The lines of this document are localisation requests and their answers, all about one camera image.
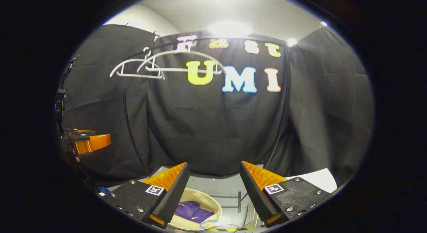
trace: white ceiling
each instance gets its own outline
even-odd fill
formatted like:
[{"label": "white ceiling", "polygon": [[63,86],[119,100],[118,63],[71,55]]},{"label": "white ceiling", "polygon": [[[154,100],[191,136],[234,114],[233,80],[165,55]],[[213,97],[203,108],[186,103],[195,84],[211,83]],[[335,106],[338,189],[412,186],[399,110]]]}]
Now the white ceiling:
[{"label": "white ceiling", "polygon": [[139,2],[181,32],[206,30],[223,20],[244,23],[254,34],[300,40],[322,27],[316,16],[289,0],[143,0]]}]

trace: yellow black tape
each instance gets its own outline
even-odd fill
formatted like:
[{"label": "yellow black tape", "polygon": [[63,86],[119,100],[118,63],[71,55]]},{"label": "yellow black tape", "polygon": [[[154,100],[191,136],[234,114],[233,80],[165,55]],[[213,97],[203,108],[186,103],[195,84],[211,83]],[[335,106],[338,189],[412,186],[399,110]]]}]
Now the yellow black tape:
[{"label": "yellow black tape", "polygon": [[219,232],[219,231],[235,232],[235,231],[241,231],[241,230],[252,230],[252,229],[255,229],[255,227],[240,228],[240,229],[236,229],[236,228],[234,228],[234,229],[217,229],[217,228],[209,228],[209,229],[207,229],[207,230],[209,230],[209,231],[216,231],[216,232]]}]

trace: white wall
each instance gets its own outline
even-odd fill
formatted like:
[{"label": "white wall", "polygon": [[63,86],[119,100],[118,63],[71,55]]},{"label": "white wall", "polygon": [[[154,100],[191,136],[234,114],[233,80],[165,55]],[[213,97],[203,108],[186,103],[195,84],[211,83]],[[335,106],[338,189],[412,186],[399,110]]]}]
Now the white wall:
[{"label": "white wall", "polygon": [[167,36],[180,31],[165,18],[144,5],[135,4],[117,14],[104,24],[119,24],[143,29],[148,32],[156,31],[157,35]]}]

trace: gray floor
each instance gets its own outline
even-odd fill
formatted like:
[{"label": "gray floor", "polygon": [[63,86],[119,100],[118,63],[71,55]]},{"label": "gray floor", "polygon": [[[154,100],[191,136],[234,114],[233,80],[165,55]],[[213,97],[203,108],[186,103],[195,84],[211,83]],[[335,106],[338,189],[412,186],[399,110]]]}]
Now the gray floor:
[{"label": "gray floor", "polygon": [[[168,168],[161,167],[153,175],[164,172],[167,169]],[[108,189],[110,191],[113,191],[119,186],[112,186],[112,187],[109,187]],[[221,208],[223,209],[223,214],[220,217],[217,224],[215,225],[215,228],[219,228],[219,229],[242,228],[245,226],[245,224],[248,225],[247,227],[255,226],[254,224],[256,222],[256,217],[254,218],[254,213],[252,210],[253,205],[251,203],[250,198],[248,196],[245,196],[247,191],[245,189],[245,186],[239,174],[234,175],[232,177],[225,178],[225,179],[209,179],[209,178],[190,176],[187,182],[186,188],[195,189],[195,190],[204,192],[212,196],[221,205]],[[241,200],[240,212],[238,208],[239,192],[241,193],[241,198],[243,198],[243,200]],[[249,212],[250,219],[251,219],[250,221],[247,221],[248,208],[250,209],[250,212]],[[168,232],[171,232],[171,233],[181,232],[176,229],[173,229],[172,227],[168,227],[167,230]]]}]

